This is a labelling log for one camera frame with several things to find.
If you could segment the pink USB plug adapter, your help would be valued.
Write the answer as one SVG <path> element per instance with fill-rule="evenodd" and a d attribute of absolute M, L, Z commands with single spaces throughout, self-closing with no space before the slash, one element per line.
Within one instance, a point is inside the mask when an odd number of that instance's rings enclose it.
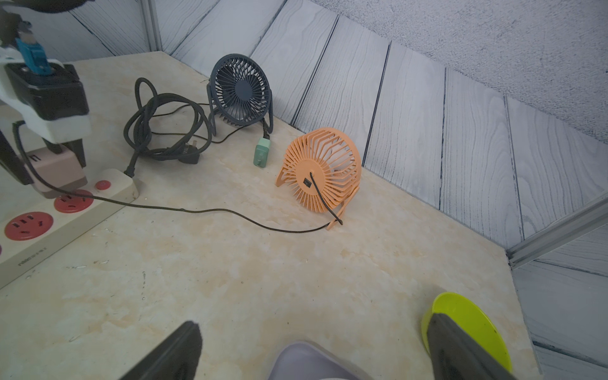
<path fill-rule="evenodd" d="M 66 147 L 60 154 L 47 147 L 31 150 L 27 157 L 32 167 L 47 183 L 65 191 L 74 191 L 87 185 L 88 180 L 74 152 Z"/>

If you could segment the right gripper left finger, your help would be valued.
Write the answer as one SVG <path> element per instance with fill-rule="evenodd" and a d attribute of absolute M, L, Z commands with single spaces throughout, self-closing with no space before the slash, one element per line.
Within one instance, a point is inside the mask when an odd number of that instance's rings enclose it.
<path fill-rule="evenodd" d="M 203 343 L 199 325 L 186 321 L 121 379 L 194 379 Z"/>

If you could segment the dark blue desk fan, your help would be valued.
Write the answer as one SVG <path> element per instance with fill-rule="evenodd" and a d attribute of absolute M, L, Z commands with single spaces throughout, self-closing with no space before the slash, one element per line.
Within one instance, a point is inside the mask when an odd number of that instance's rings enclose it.
<path fill-rule="evenodd" d="M 263 137 L 268 139 L 272 134 L 272 90 L 264 71 L 251 58 L 237 53 L 222 57 L 212 69 L 207 96 L 214 136 L 217 116 L 237 127 L 261 123 Z"/>

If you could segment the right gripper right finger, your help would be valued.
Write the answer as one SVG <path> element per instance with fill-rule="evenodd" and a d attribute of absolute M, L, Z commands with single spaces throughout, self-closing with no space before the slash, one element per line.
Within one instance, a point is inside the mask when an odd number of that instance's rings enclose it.
<path fill-rule="evenodd" d="M 434 313 L 427 328 L 435 379 L 516 379 L 444 313 Z"/>

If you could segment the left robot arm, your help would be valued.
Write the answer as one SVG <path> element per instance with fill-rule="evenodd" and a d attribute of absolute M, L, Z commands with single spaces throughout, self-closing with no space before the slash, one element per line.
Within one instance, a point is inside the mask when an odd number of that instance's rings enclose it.
<path fill-rule="evenodd" d="M 1 102 L 22 115 L 14 144 L 1 137 L 1 166 L 22 185 L 52 198 L 86 185 L 83 138 L 92 131 L 84 86 L 75 67 L 50 60 L 32 25 L 6 7 L 60 14 L 81 1 L 1 3 Z"/>

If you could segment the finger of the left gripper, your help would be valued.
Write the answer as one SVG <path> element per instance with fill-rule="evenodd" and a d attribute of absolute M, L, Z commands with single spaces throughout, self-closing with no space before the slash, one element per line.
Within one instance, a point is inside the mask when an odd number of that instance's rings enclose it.
<path fill-rule="evenodd" d="M 33 180 L 31 179 L 28 170 L 25 169 L 25 164 L 17 156 L 3 133 L 0 134 L 0 146 L 1 166 L 20 184 L 31 185 Z"/>
<path fill-rule="evenodd" d="M 49 149 L 55 155 L 59 155 L 59 154 L 63 153 L 65 150 L 70 150 L 76 156 L 77 160 L 79 161 L 80 166 L 82 168 L 86 167 L 85 149 L 84 149 L 83 141 L 81 139 L 64 142 L 64 143 L 53 143 L 53 142 L 49 142 L 46 139 L 44 139 L 44 143 L 45 143 L 47 149 Z"/>

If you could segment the green USB plug adapter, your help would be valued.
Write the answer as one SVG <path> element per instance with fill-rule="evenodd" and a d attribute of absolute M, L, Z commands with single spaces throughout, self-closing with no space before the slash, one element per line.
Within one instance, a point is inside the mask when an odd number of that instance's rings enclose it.
<path fill-rule="evenodd" d="M 253 164 L 256 167 L 265 168 L 269 157 L 271 141 L 267 138 L 260 138 L 255 148 Z"/>

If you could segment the beige power strip red sockets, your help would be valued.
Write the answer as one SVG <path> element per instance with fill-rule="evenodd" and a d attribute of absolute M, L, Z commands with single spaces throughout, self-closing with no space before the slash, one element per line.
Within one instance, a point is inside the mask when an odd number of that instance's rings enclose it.
<path fill-rule="evenodd" d="M 139 197 L 134 180 L 117 169 L 102 171 L 76 193 L 1 222 L 3 288 Z"/>

